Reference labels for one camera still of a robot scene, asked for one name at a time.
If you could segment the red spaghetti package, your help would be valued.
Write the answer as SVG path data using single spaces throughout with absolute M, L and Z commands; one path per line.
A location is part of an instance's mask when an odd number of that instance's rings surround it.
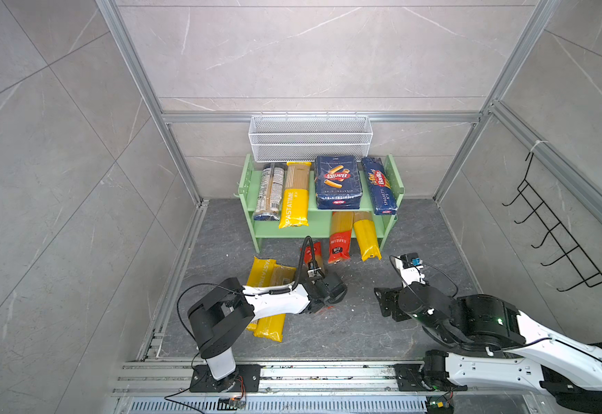
M 308 271 L 310 269 L 311 263 L 313 263 L 314 267 L 319 267 L 323 274 L 326 274 L 326 269 L 323 261 L 322 255 L 322 243 L 321 241 L 315 241 L 312 245 L 312 248 L 306 247 L 304 251 L 304 269 Z
M 330 222 L 330 264 L 350 258 L 354 212 L 334 211 Z

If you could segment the red spaghetti package front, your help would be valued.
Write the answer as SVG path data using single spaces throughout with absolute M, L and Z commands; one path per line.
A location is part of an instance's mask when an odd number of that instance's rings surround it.
M 334 211 L 330 222 L 330 264 L 350 258 L 354 212 Z

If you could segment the blue Barilla spaghetti box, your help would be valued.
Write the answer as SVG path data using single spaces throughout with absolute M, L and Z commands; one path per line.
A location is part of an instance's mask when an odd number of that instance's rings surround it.
M 375 215 L 396 215 L 398 205 L 381 158 L 364 157 L 361 165 L 368 181 L 368 191 Z

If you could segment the yellow Pastatime spaghetti package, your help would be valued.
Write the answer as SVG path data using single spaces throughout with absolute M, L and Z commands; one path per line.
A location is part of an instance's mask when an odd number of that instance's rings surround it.
M 280 229 L 308 226 L 311 162 L 288 162 Z

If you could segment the clear brown spaghetti package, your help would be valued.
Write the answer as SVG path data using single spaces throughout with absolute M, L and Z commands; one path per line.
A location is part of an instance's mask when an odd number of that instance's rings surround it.
M 261 172 L 254 221 L 278 221 L 285 184 L 285 165 L 271 163 Z

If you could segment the blue Barilla pasta bag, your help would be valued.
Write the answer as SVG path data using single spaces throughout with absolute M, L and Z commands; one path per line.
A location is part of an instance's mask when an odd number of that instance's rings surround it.
M 315 160 L 318 210 L 359 210 L 363 190 L 356 157 L 320 155 Z

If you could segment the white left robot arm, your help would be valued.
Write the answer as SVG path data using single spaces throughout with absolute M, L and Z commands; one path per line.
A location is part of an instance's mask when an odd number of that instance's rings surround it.
M 249 324 L 266 317 L 318 312 L 340 303 L 347 291 L 339 277 L 319 269 L 301 271 L 282 286 L 243 286 L 236 278 L 214 284 L 186 313 L 199 356 L 205 361 L 191 391 L 220 393 L 238 385 L 243 375 L 232 347 Z

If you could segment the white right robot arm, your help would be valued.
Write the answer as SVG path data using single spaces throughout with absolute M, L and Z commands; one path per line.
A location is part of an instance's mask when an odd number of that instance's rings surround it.
M 401 389 L 518 389 L 551 395 L 575 412 L 602 413 L 602 343 L 579 343 L 490 295 L 452 298 L 413 282 L 377 288 L 375 296 L 383 316 L 414 320 L 442 345 L 427 351 L 420 367 L 397 366 Z

